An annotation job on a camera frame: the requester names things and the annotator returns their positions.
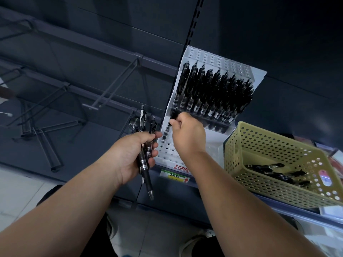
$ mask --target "floor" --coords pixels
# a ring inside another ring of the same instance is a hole
[[[0,167],[0,231],[33,209],[57,184]],[[180,244],[199,231],[184,220],[151,211],[112,204],[107,212],[118,225],[111,242],[119,257],[178,257]]]

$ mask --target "price tag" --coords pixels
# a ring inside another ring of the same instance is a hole
[[[182,176],[180,174],[170,172],[167,170],[161,170],[160,176],[169,178],[171,180],[176,180],[178,182],[187,183],[189,181],[189,177]]]

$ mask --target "white display rack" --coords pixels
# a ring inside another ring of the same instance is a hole
[[[162,133],[164,133],[165,129],[168,126],[172,110],[175,109],[175,107],[173,107],[173,100],[180,80],[183,64],[187,61],[189,61],[190,68],[195,64],[195,62],[197,62],[198,68],[205,65],[205,71],[213,69],[214,73],[217,72],[218,69],[220,69],[221,74],[225,74],[226,72],[228,72],[228,77],[235,75],[245,81],[249,79],[253,83],[254,90],[261,83],[267,73],[264,70],[257,69],[233,60],[229,60],[227,58],[217,56],[215,54],[200,50],[195,47],[188,46],[182,56],[181,64],[176,77],[176,84],[174,85],[173,93],[168,102],[167,110],[161,125]],[[221,129],[221,131],[216,131],[208,123],[217,123],[218,125],[225,124],[207,119],[201,115],[193,116],[198,118],[204,125],[206,131],[206,151],[221,167],[223,167],[224,142],[235,130],[235,121],[233,121],[231,125],[227,125],[226,128]],[[159,154],[155,158],[155,160],[160,166],[172,168],[176,171],[184,172],[191,175],[185,164],[180,159],[180,156],[174,147],[172,134],[173,131],[172,129],[170,129],[167,136],[162,136],[162,138],[159,138],[157,140],[159,144],[159,147],[157,149]]]

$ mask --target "forearm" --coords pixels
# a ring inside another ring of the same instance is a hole
[[[96,162],[0,234],[4,256],[78,256],[119,188]]]
[[[188,157],[185,164],[226,256],[323,256],[207,153]]]

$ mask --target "plastic basket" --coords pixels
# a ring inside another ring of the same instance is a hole
[[[307,172],[294,180],[311,184],[300,188],[244,167],[274,163],[285,165],[276,172]],[[248,123],[239,122],[226,142],[224,168],[248,190],[297,207],[343,205],[341,180],[321,150]]]

